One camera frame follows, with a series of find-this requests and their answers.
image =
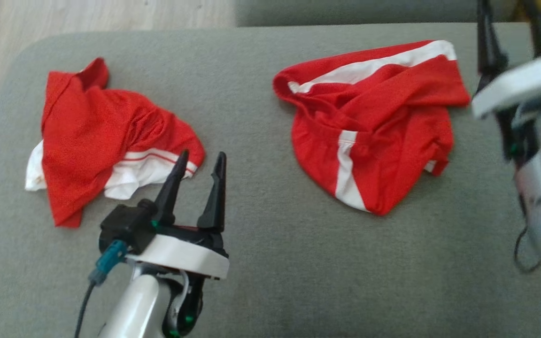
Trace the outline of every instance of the black cable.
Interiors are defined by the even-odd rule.
[[[86,304],[89,301],[89,297],[91,297],[91,293],[93,292],[93,288],[95,287],[96,283],[91,281],[89,282],[89,287],[86,290],[85,297],[83,298],[83,302],[81,305],[81,310],[79,311],[79,319],[77,321],[77,329],[75,329],[75,338],[79,338],[79,335],[81,334],[81,326],[82,326],[82,319],[85,316],[85,310],[86,310]]]
[[[541,263],[540,261],[538,261],[538,263],[536,263],[535,265],[533,265],[532,267],[526,267],[526,265],[524,265],[523,263],[521,263],[521,261],[519,260],[519,246],[521,244],[521,240],[523,239],[523,237],[527,234],[527,225],[526,227],[523,228],[523,230],[519,233],[519,236],[517,236],[517,241],[515,242],[515,252],[513,254],[513,259],[515,261],[515,266],[517,267],[517,270],[519,270],[520,273],[524,274],[524,275],[528,275],[528,274],[531,274],[532,272],[534,272],[535,270],[537,270]]]

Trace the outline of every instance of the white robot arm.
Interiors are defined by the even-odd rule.
[[[212,173],[214,186],[197,227],[175,225],[174,204],[185,175],[188,152],[179,157],[155,202],[118,205],[101,223],[102,257],[90,275],[90,288],[120,262],[133,267],[131,284],[103,325],[100,338],[178,338],[195,326],[202,310],[204,280],[227,278],[223,248],[227,156],[220,153]]]
[[[481,81],[472,101],[477,118],[494,114],[502,132],[504,157],[515,163],[519,203],[526,218],[515,248],[515,263],[523,273],[541,267],[541,11],[534,0],[521,1],[532,27],[534,60],[507,69],[492,27],[488,0],[479,0],[478,47]],[[528,233],[540,262],[524,267],[518,245]]]

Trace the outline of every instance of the white trim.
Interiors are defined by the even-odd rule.
[[[339,169],[337,170],[337,184],[335,186],[335,197],[356,209],[368,211],[364,206],[363,197],[360,195],[358,186],[352,176],[352,167],[354,163],[350,158],[350,150],[356,141],[357,132],[341,131],[338,141],[337,161]]]
[[[177,160],[177,154],[157,148],[127,152],[124,159],[112,168],[104,195],[110,199],[128,200],[140,186],[164,183]],[[193,177],[196,170],[195,163],[187,162],[183,178]]]
[[[483,118],[541,96],[541,57],[505,71],[481,90],[471,105],[473,116]]]
[[[312,81],[300,85],[295,81],[290,81],[287,85],[290,90],[297,94],[299,92],[307,93],[312,86],[323,83],[356,84],[366,79],[378,71],[381,67],[388,64],[398,64],[400,66],[414,67],[427,60],[437,56],[444,55],[448,60],[456,60],[454,46],[445,40],[438,40],[428,43],[419,48],[402,52],[385,58],[367,60],[362,62],[353,62],[338,67],[323,74]]]
[[[166,150],[158,149],[158,148],[151,148],[144,152],[127,152],[124,154],[123,161],[133,161],[135,159],[141,159],[146,156],[149,156],[151,154],[166,158],[170,160],[171,162],[177,162],[178,155],[172,152],[167,152]],[[197,171],[197,165],[195,163],[189,161],[187,162],[187,170],[191,171],[192,173],[195,173]]]
[[[435,169],[436,163],[438,163],[438,161],[436,160],[431,160],[427,162],[427,164],[425,165],[425,171],[429,171],[429,173],[433,173],[433,169]]]
[[[104,195],[110,199],[128,200],[140,186],[164,183],[177,160],[177,154],[157,148],[145,152],[127,152],[124,159],[112,167]],[[43,141],[37,144],[28,158],[25,190],[47,189],[42,161]],[[193,177],[197,168],[195,163],[189,161],[184,178]]]

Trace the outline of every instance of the gray upholstery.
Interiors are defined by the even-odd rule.
[[[235,0],[238,26],[473,22],[475,0]],[[509,21],[515,0],[492,0],[496,21]]]
[[[498,28],[513,62],[530,58],[524,24]],[[452,41],[474,90],[470,23],[72,34],[26,49],[0,92],[0,337],[73,332],[99,257],[99,222],[117,202],[98,197],[80,229],[56,229],[46,193],[25,192],[23,178],[48,71],[78,71],[100,55],[111,87],[176,112],[206,147],[204,166],[182,184],[180,223],[195,224],[213,159],[228,154],[232,265],[227,280],[206,284],[193,337],[541,337],[541,275],[522,277],[511,261],[523,221],[493,120],[452,109],[451,164],[441,177],[423,175],[385,217],[324,193],[292,154],[294,108],[271,88],[278,71],[423,39]],[[129,273],[118,267],[95,290],[83,337],[96,336]]]

